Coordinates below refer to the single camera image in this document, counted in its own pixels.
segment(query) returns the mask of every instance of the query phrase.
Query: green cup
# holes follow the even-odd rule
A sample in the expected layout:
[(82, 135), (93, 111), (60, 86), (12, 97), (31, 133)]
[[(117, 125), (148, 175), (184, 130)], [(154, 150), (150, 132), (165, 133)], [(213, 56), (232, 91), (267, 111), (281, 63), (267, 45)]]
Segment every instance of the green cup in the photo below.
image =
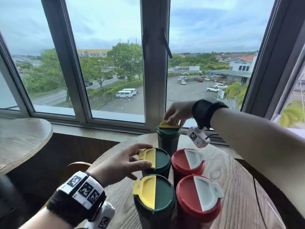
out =
[(170, 228), (176, 196), (173, 185), (165, 177), (158, 174), (142, 177), (135, 181), (133, 193), (143, 229)]
[(159, 148), (164, 149), (170, 157), (177, 151), (181, 129), (157, 127)]
[(153, 164), (155, 161), (155, 165), (154, 165), (155, 167), (143, 170), (142, 174), (143, 176), (149, 174), (159, 174), (168, 179), (170, 173), (171, 160), (170, 160), (170, 156), (165, 150), (159, 148), (145, 149), (143, 152), (139, 154), (139, 159), (142, 160), (142, 157), (146, 155), (146, 151), (153, 153), (154, 150), (155, 150), (155, 156), (152, 155), (147, 157), (151, 157), (153, 159), (153, 161), (151, 161)]

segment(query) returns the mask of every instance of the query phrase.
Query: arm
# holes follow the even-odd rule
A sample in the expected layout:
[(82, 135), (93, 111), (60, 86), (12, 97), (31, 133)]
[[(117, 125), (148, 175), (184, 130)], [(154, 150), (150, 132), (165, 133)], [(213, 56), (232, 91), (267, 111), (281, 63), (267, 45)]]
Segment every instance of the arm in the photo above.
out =
[[(136, 180), (137, 177), (132, 173), (148, 169), (152, 164), (149, 161), (139, 161), (135, 155), (138, 155), (141, 149), (151, 147), (151, 144), (135, 144), (120, 153), (113, 154), (106, 161), (90, 169), (88, 172), (95, 177), (104, 188), (123, 180), (125, 177)], [(72, 229), (73, 226), (47, 208), (44, 208), (20, 227), (20, 229), (40, 228)]]
[[(184, 123), (192, 117), (194, 103), (174, 103), (164, 118), (169, 119), (169, 123), (179, 120)], [(266, 119), (227, 108), (215, 111), (210, 123), (239, 155), (283, 191), (305, 216), (303, 138)]]

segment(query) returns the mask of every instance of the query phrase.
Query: parking lot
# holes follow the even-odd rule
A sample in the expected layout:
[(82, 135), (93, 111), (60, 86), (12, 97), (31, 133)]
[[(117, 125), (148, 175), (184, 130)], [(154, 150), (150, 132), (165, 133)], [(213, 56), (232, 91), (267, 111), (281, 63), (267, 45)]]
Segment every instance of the parking lot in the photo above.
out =
[[(170, 77), (167, 81), (166, 109), (173, 102), (199, 100), (204, 96), (217, 96), (216, 92), (208, 92), (207, 87), (213, 86), (214, 81), (187, 81), (181, 85), (178, 76)], [(132, 98), (114, 99), (96, 110), (121, 112), (144, 115), (144, 92), (143, 87), (137, 88), (138, 93)]]

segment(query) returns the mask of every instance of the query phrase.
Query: yellow lid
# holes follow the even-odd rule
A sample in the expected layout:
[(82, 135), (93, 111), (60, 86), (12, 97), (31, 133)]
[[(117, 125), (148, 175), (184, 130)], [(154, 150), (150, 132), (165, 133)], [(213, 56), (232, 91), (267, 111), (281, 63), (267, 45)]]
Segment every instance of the yellow lid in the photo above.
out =
[(156, 167), (156, 149), (146, 149), (139, 153), (139, 160), (147, 160), (152, 163), (152, 168)]
[(141, 180), (136, 180), (132, 193), (138, 195), (142, 203), (148, 208), (155, 209), (156, 176), (148, 175)]
[(166, 121), (162, 121), (159, 124), (159, 128), (179, 128), (179, 125), (177, 123), (169, 125)]

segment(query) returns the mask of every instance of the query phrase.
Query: sky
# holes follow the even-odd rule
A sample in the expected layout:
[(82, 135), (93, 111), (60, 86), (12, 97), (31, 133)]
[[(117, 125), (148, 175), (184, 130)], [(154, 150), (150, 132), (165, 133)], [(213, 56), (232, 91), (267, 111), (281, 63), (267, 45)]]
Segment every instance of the sky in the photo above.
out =
[[(141, 44), (140, 0), (66, 0), (78, 49)], [(171, 0), (172, 53), (259, 49), (274, 0)], [(0, 0), (0, 31), (11, 54), (54, 48), (40, 0)]]

